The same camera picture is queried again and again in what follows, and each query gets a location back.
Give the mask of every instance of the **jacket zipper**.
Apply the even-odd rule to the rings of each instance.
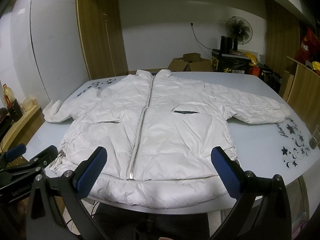
[[[148,98],[148,103],[146,104],[146,106],[145,106],[145,108],[143,110],[143,113],[142,113],[142,120],[141,120],[141,124],[140,124],[140,128],[139,128],[138,140],[137,140],[137,144],[136,144],[136,147],[135,147],[136,150],[134,152],[133,161],[132,161],[131,168],[130,168],[130,174],[129,174],[129,179],[130,180],[134,180],[133,173],[134,173],[134,168],[135,168],[135,165],[136,165],[136,161],[137,161],[137,157],[138,157],[138,153],[139,153],[139,149],[140,149],[140,143],[141,143],[144,119],[146,117],[146,113],[147,113],[147,110],[148,110],[148,108],[150,106],[150,102],[151,102],[153,81],[154,80],[155,80],[155,77],[152,78],[150,92],[149,92],[149,98]]]

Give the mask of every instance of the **floor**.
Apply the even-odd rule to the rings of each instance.
[[[93,202],[93,203],[94,203],[93,205],[90,204],[90,203],[88,203],[88,202],[85,201],[84,199],[82,199],[81,201],[82,201],[84,207],[85,207],[85,208],[87,209],[87,211],[89,212],[89,214],[94,214],[94,213],[96,212],[96,210],[97,210],[97,207],[99,206],[99,202],[97,202],[97,201],[94,201],[94,202]],[[63,212],[63,218],[64,218],[64,220],[65,220],[66,223],[68,223],[68,221],[70,221],[70,222],[68,223],[68,228],[69,228],[69,230],[70,230],[72,233],[74,233],[74,234],[76,234],[76,235],[79,235],[80,233],[79,233],[79,231],[78,231],[78,228],[76,227],[76,225],[75,225],[75,224],[73,223],[73,221],[71,220],[71,217],[70,217],[70,215],[69,215],[69,212],[68,212],[67,208],[65,208],[65,210],[64,210],[64,212]]]
[[[87,211],[91,214],[94,214],[97,210],[97,207],[99,206],[99,202],[95,201],[94,204],[90,204],[85,200],[81,200]],[[63,213],[63,218],[65,222],[68,223],[68,228],[70,229],[71,232],[73,232],[76,235],[79,235],[79,231],[76,227],[76,225],[73,223],[71,220],[71,217],[69,215],[69,212],[67,208],[65,208],[64,213]],[[210,235],[212,235],[217,228],[221,225],[221,213],[220,211],[217,212],[210,212],[208,213],[208,220],[209,220],[209,229],[210,229]]]
[[[287,187],[287,193],[289,197],[291,215],[292,215],[292,233],[294,234],[299,225],[306,219],[309,218],[308,216],[308,207],[306,207],[305,199],[302,194],[301,185],[298,180],[293,181]],[[94,214],[97,210],[99,202],[93,201],[91,199],[83,199],[81,200],[84,204],[85,208],[90,214]],[[221,225],[221,220],[224,220],[231,209],[223,210],[222,212],[210,212],[208,213],[208,220],[209,220],[209,229],[210,235],[212,235],[218,227]],[[76,235],[79,235],[79,231],[76,228],[76,225],[71,220],[71,217],[68,213],[68,210],[65,209],[63,213],[63,218],[65,222],[68,223],[68,228]]]

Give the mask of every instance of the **yellow helmet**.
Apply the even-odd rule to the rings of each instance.
[[[252,54],[250,52],[246,52],[245,56],[249,57],[251,59],[251,62],[249,63],[249,66],[256,66],[258,64],[259,61],[258,61],[257,57],[254,54]]]

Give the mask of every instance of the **electric fan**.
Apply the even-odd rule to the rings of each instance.
[[[233,51],[238,50],[238,44],[247,44],[252,39],[252,27],[241,17],[233,16],[227,21],[226,33],[233,39]]]

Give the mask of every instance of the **jacket cuff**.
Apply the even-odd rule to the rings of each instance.
[[[290,117],[291,113],[290,113],[289,108],[285,104],[280,104],[280,106],[284,111],[285,117],[286,118]]]

